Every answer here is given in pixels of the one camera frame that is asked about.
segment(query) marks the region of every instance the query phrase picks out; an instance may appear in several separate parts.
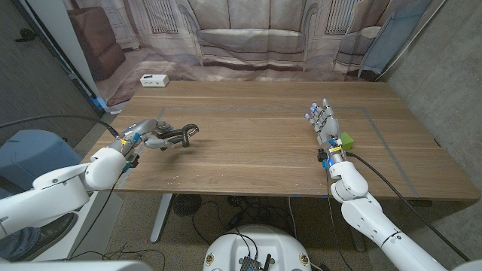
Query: black cable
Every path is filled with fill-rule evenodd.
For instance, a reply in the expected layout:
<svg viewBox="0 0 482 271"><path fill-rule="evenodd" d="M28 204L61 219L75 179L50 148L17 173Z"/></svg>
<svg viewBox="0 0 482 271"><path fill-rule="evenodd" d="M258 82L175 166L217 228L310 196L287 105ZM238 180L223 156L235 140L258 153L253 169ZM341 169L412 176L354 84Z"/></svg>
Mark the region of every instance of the black cable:
<svg viewBox="0 0 482 271"><path fill-rule="evenodd" d="M430 230L432 230L435 234L437 234L438 237L440 237L448 246L450 246L450 248L452 248L460 257L462 257L462 259L464 259L465 261L470 261L470 259L465 256L465 254L463 254L454 244L452 244L452 242L450 242L447 238L445 238L445 236L443 236L437 229L435 229L427 220L425 220L425 218L422 217L421 214L419 214L415 208L400 194L400 192L398 192L396 190L396 188L389 182L389 180L387 180L381 173L379 173L373 166L371 166L368 162L366 162L365 160L363 160L360 156L356 155L356 154L353 154L353 153L350 153L350 152L346 152L346 155L349 156L349 157L354 157L358 160L360 160L360 162L362 162L363 164L365 164L369 169L371 169L373 172L375 172L375 174L378 175L378 177L380 177L389 187L390 189L393 190L393 192L395 192L395 194L397 194L397 196L405 203L406 206L408 206L408 208L410 208L410 210L412 210L412 212L415 213L416 216L418 216L422 221L423 223L425 223L425 225L427 225L427 227L430 228Z"/></svg>
<svg viewBox="0 0 482 271"><path fill-rule="evenodd" d="M208 204L208 203L214 203L214 204L216 205L216 209L218 210L219 222L221 222L221 225L223 226L223 228L224 228L225 230L229 230L229 229L224 225L223 221L221 220L221 215L219 214L219 205L218 205L217 202L214 202L214 201L210 200L210 201L207 201L207 202L201 204L201 206L198 208L198 210L196 210L196 211L193 213L193 216L191 217L191 222L192 222L192 224L193 224L194 230L196 230L197 235L198 235L199 237L201 237L201 239L203 239L204 242L206 242L206 244L211 245L211 243L210 243L206 238L204 238L204 236L203 236L203 235L200 233L200 231L196 228L196 224L194 223L194 216L195 216L195 214L196 214L199 210L201 210L201 207L202 207L202 206L204 206L205 204Z"/></svg>
<svg viewBox="0 0 482 271"><path fill-rule="evenodd" d="M221 236L225 236L225 235L229 235L229 234L234 234L234 235L238 235L238 236L241 236L241 237L246 237L247 239L251 240L251 242L253 242L253 244L255 245L255 248L256 248L255 260L258 259L258 247L257 247L255 241L253 241L253 239L251 239L251 237L246 236L246 235L241 234L241 233L225 233L225 234L222 234Z"/></svg>
<svg viewBox="0 0 482 271"><path fill-rule="evenodd" d="M343 261L345 262L346 266L348 267L348 269L350 269L351 271L353 271L352 267L350 267L350 265L348 264L348 262L346 262L346 259L345 257L343 256L343 254L341 254L341 250L340 250L340 244L338 242L338 235L337 235L337 230L335 229L334 227L334 219L333 219L333 213L331 212L331 201L330 201L330 185L329 185L329 180L328 180L328 170L326 170L326 190L327 190L327 196L328 196L328 207L330 209L330 218L331 218L331 226L333 228L333 234L334 234L334 240L335 240L335 245L337 246L337 250L338 250L338 253L340 253L340 256L341 258L343 259Z"/></svg>
<svg viewBox="0 0 482 271"><path fill-rule="evenodd" d="M122 256L124 256L125 254L133 254L133 253L140 253L140 252L157 252L161 255L163 255L163 269L166 267L166 255L164 255L164 253L162 251L158 251L157 249L142 249L142 250L138 250L138 251L120 251L120 253L122 254L119 258L121 258Z"/></svg>
<svg viewBox="0 0 482 271"><path fill-rule="evenodd" d="M109 260L112 260L110 257L106 256L105 254L102 254L102 253L99 253L99 252L96 252L96 251L85 251L84 253L80 253L79 255L75 256L75 257L71 257L69 258L68 260L72 260L72 259L75 259L76 257L80 257L84 254L87 254L87 253L95 253L95 254L98 254L100 256L102 256L102 259L104 260L104 257L108 258Z"/></svg>
<svg viewBox="0 0 482 271"><path fill-rule="evenodd" d="M8 127L8 126L12 126L12 125L16 125L16 124L20 124L20 123L25 123L25 122L29 122L29 121L34 121L34 120L41 120L41 119L45 119L45 118L56 118L56 117L66 117L66 118L76 118L76 119L82 119L82 120L90 120L90 121L94 121L98 124L102 124L103 126L105 126L105 128L107 128L107 130L114 136L114 137L117 137L119 136L119 133L110 125L108 125L107 123L101 121L101 120L97 120L93 117L85 117L85 116L78 116L78 115L69 115L69 114L49 114L49 115L41 115L41 116L37 116L37 117L27 117L27 118L24 118L22 120L15 120L15 121L11 121L9 123L3 123L3 124L0 124L0 129L1 128L5 128L5 127Z"/></svg>
<svg viewBox="0 0 482 271"><path fill-rule="evenodd" d="M268 210L268 209L273 209L273 210L275 211L275 213L284 220L287 231L290 232L292 236L294 236L294 230L293 230L292 220L291 220L290 218L288 218L288 217L291 217L291 215L290 215L290 213L289 213L288 211L284 210L284 209L281 208L281 207L272 206L272 205L269 205L269 204L268 204L267 207L254 206L255 203L247 203L247 202L245 202L245 204L246 204L246 208L243 209L243 212L246 213L253 221L263 221L263 219L262 219L262 218L259 218L259 217L256 218L256 217L254 217L253 215L251 215L251 214L249 213L249 211L248 211L249 209L266 209L266 210ZM288 215L288 217L280 214L280 213L278 212L278 210L284 211L284 213L286 213L286 214Z"/></svg>
<svg viewBox="0 0 482 271"><path fill-rule="evenodd" d="M71 257L70 259L68 260L71 260L71 259L75 259L76 257L80 257L84 254L87 254L87 253L95 253L95 254L98 254L100 256L102 256L102 259L104 260L104 257L109 259L109 260L112 260L111 257L107 256L108 254L112 254L112 257L114 255L116 255L117 253L120 254L120 256L117 258L118 260L120 260L120 258L122 256L124 256L125 254L132 254L132 253L136 253L138 254L138 257L140 258L139 260L142 259L142 255L140 254L140 252L157 252L157 253L160 253L161 255L163 255L163 269L166 267L166 255L162 252L162 251L158 251L157 249L142 249L142 250L139 250L139 251L123 251L123 249L125 248L125 245L122 246L122 248L118 251L115 251L115 252L108 252L108 253L105 253L105 254L102 254L102 253L99 253L99 252L96 252L96 251L85 251L84 253L80 253L79 255L75 256L75 257Z"/></svg>
<svg viewBox="0 0 482 271"><path fill-rule="evenodd" d="M241 233L239 232L238 227L234 227L234 228L238 232L239 236L241 236ZM243 239L244 243L246 244L246 247L248 248L248 258L251 259L251 250L249 249L249 245L248 245L247 241L244 239L244 237L241 236L241 238Z"/></svg>
<svg viewBox="0 0 482 271"><path fill-rule="evenodd" d="M82 241L84 241L85 237L87 237L87 234L89 234L90 230L92 230L92 227L93 225L96 223L97 219L99 218L100 214L102 214L102 211L104 210L105 206L107 205L107 202L108 202L108 199L111 197L112 195L112 191L114 190L114 187L115 187L115 184L112 185L112 188L111 188L111 191L108 193L108 196L107 196L107 199L105 200L104 202L104 205L102 206L102 208L100 209L99 211L99 214L97 214L96 218L93 220L92 224L90 225L89 229L87 230L87 232L84 234L84 237L82 237L81 241L77 244L77 246L75 247L74 251L72 252L72 254L70 254L70 257L69 257L69 260L72 259L72 255L74 255L75 251L77 251L78 247L81 245Z"/></svg>

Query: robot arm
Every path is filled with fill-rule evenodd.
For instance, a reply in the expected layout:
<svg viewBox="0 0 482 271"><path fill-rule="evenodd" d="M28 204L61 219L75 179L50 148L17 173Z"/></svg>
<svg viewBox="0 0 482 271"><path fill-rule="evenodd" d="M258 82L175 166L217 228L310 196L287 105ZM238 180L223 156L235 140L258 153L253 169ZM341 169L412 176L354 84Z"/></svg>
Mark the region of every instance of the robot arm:
<svg viewBox="0 0 482 271"><path fill-rule="evenodd" d="M188 146L185 142L197 131L193 124L172 130L168 123L155 119L133 124L107 148L98 150L90 163L43 174L34 180L33 190L1 199L0 239L24 227L41 227L53 218L82 207L89 201L88 191L111 188L127 167L137 164L139 156L134 154L134 149L140 143L144 142L148 148L168 148L180 142L164 140L175 132L181 134L177 136Z"/></svg>
<svg viewBox="0 0 482 271"><path fill-rule="evenodd" d="M346 160L338 122L326 99L322 107L313 104L311 116L305 117L317 133L319 160L336 181L330 186L331 194L342 203L345 221L377 244L399 270L446 270L383 214L365 178Z"/></svg>

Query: gray wall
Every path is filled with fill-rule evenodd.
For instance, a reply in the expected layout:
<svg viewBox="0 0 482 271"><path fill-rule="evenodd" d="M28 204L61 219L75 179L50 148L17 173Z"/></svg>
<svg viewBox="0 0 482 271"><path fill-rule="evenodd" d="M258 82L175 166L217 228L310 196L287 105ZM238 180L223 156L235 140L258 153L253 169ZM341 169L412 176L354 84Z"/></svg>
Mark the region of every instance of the gray wall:
<svg viewBox="0 0 482 271"><path fill-rule="evenodd" d="M447 0L400 61L381 78L479 190L482 189L481 26L480 0ZM434 217L435 226L467 256L481 259L482 202L447 212L447 207L456 205L440 202L425 213ZM440 246L431 253L446 268L462 263L433 233L418 228L412 236L428 247Z"/></svg>
<svg viewBox="0 0 482 271"><path fill-rule="evenodd" d="M39 38L15 42L30 29L9 0L0 0L0 123L43 114L77 114L98 119L88 101ZM87 120L46 119L0 130L0 146L20 129L43 129L73 147L92 128Z"/></svg>

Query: table top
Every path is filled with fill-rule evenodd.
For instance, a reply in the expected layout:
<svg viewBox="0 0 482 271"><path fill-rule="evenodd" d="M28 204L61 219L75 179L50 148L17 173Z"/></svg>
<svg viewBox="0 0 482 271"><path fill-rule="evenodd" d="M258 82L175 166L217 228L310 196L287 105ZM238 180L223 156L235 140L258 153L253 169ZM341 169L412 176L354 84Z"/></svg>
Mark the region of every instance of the table top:
<svg viewBox="0 0 482 271"><path fill-rule="evenodd" d="M327 178L316 159L316 133L305 119L326 97L352 149L409 199L473 200L476 187L410 113L388 84L368 82L171 81L141 87L112 126L146 118L200 131L189 148L138 147L139 164L115 190L256 196L326 196ZM86 159L108 145L105 132ZM396 195L369 168L350 157L378 199Z"/></svg>

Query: green cube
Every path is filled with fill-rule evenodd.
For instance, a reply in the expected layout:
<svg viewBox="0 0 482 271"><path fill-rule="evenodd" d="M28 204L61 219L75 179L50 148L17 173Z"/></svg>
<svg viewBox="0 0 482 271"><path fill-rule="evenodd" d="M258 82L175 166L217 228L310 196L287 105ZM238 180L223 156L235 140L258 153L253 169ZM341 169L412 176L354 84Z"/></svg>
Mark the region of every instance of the green cube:
<svg viewBox="0 0 482 271"><path fill-rule="evenodd" d="M341 133L341 147L344 151L352 148L354 140L346 132Z"/></svg>

